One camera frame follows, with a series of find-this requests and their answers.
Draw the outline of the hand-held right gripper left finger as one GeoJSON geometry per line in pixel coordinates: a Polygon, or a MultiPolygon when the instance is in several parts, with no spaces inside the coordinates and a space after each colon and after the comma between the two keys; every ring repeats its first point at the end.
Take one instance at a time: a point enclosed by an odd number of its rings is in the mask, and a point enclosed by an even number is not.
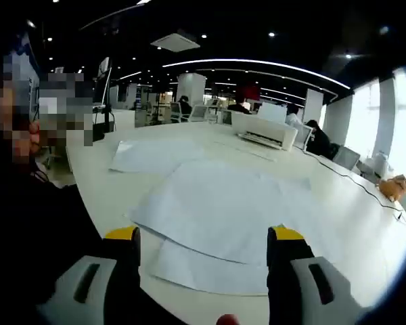
{"type": "Polygon", "coordinates": [[[37,312],[47,324],[182,324],[141,288],[137,226],[111,231],[94,256],[81,257],[37,312]]]}

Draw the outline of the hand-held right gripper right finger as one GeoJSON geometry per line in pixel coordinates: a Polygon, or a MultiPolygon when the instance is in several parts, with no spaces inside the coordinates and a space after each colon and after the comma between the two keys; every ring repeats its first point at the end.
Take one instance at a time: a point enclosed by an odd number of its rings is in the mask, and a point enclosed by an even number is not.
{"type": "Polygon", "coordinates": [[[356,324],[364,314],[351,283],[295,230],[268,229],[267,267],[270,324],[356,324]]]}

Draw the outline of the person's right hand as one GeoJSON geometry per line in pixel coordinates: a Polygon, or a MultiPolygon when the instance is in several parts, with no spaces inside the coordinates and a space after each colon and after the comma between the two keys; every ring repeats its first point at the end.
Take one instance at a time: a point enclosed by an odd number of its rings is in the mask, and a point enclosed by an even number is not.
{"type": "Polygon", "coordinates": [[[238,318],[233,314],[224,314],[219,317],[216,325],[239,325],[238,318]]]}

